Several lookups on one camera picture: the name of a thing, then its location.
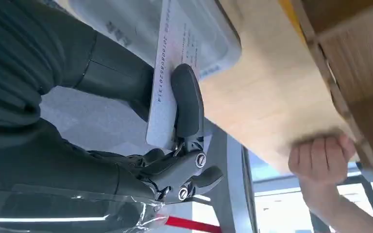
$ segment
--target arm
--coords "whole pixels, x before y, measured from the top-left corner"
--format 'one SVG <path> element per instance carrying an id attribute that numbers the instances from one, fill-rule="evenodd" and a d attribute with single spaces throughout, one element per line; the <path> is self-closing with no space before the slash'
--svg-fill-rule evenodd
<path id="1" fill-rule="evenodd" d="M 340 233 L 373 233 L 373 217 L 337 190 L 354 153 L 354 143 L 345 135 L 316 138 L 293 147 L 288 165 L 300 180 L 307 206 L 325 223 Z"/>

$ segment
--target finger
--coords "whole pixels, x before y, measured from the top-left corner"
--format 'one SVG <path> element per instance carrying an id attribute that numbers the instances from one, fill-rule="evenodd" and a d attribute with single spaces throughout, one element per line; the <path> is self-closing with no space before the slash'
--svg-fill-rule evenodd
<path id="1" fill-rule="evenodd" d="M 301 171 L 310 171 L 311 166 L 311 143 L 300 145 L 300 162 L 299 169 Z"/>
<path id="2" fill-rule="evenodd" d="M 328 163 L 325 155 L 325 138 L 317 138 L 311 146 L 311 164 L 314 172 L 319 175 L 328 173 Z"/>
<path id="3" fill-rule="evenodd" d="M 341 146 L 334 137 L 326 138 L 325 153 L 327 155 L 328 168 L 330 171 L 344 170 L 347 167 L 347 162 L 344 159 Z"/>
<path id="4" fill-rule="evenodd" d="M 338 137 L 338 143 L 341 145 L 345 161 L 350 161 L 356 152 L 354 141 L 343 133 Z"/>
<path id="5" fill-rule="evenodd" d="M 289 154 L 289 159 L 288 159 L 289 170 L 292 173 L 298 172 L 299 164 L 300 164 L 300 148 L 298 146 L 294 146 L 292 147 L 291 153 Z"/>

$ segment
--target plastic wrap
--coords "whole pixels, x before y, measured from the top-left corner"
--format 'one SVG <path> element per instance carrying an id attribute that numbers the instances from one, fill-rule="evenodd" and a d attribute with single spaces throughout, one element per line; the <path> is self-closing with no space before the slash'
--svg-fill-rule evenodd
<path id="1" fill-rule="evenodd" d="M 138 233 L 164 225 L 165 212 L 163 203 L 131 196 L 27 185 L 0 191 L 0 233 Z"/>

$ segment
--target human hand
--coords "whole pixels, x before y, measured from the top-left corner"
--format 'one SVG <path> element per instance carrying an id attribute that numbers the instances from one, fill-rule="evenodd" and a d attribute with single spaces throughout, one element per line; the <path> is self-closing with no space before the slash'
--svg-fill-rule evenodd
<path id="1" fill-rule="evenodd" d="M 336 205 L 337 184 L 347 177 L 347 164 L 354 154 L 354 142 L 345 134 L 318 137 L 292 148 L 289 169 L 299 178 L 304 200 L 312 211 L 329 211 Z"/>

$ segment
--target light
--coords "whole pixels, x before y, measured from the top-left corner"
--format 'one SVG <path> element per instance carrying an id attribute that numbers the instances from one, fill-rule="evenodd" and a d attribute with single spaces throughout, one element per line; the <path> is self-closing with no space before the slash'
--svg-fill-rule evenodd
<path id="1" fill-rule="evenodd" d="M 6 218 L 0 217 L 0 222 L 87 222 L 105 221 L 109 215 L 103 217 L 58 217 L 58 218 Z"/>
<path id="2" fill-rule="evenodd" d="M 206 196 L 202 196 L 202 195 L 199 195 L 199 194 L 195 195 L 194 197 L 199 198 L 201 200 L 205 200 L 205 201 L 211 201 L 211 198 L 206 197 Z"/>
<path id="3" fill-rule="evenodd" d="M 350 177 L 350 176 L 359 176 L 361 175 L 361 171 L 352 171 L 352 172 L 348 172 L 347 176 Z"/>

